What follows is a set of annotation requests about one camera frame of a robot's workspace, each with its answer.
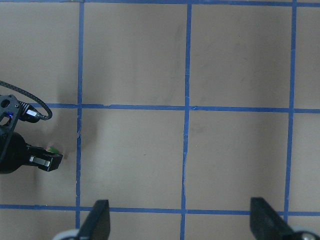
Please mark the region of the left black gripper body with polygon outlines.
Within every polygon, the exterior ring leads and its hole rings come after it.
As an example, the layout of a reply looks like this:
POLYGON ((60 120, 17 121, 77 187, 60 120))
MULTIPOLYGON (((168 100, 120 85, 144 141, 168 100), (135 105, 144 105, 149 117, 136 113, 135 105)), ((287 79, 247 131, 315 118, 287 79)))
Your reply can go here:
POLYGON ((22 107, 14 95, 0 96, 0 119, 7 119, 0 125, 0 173, 10 174, 29 161, 27 143, 15 132, 22 107))

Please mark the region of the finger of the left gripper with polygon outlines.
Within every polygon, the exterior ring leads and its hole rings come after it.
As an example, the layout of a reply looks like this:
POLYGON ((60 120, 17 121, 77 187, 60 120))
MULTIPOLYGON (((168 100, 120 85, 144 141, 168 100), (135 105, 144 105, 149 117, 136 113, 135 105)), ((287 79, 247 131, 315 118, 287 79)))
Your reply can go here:
POLYGON ((27 166, 37 167, 45 172, 57 170, 63 159, 62 154, 32 145, 27 145, 27 155, 27 166))

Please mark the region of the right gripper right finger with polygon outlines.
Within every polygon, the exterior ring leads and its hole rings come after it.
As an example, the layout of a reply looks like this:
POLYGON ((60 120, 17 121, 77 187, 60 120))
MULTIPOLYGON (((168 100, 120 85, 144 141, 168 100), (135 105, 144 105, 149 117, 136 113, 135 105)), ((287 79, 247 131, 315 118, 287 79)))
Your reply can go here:
POLYGON ((256 240, 318 240, 306 229, 290 227, 262 197, 250 199, 249 227, 256 240))

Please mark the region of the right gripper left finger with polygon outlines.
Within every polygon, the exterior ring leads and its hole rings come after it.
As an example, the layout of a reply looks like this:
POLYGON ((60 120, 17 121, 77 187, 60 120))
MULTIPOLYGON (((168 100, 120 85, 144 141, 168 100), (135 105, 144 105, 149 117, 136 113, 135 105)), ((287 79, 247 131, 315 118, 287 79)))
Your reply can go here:
POLYGON ((109 201, 97 200, 79 229, 65 230, 54 240, 108 240, 111 233, 109 201))

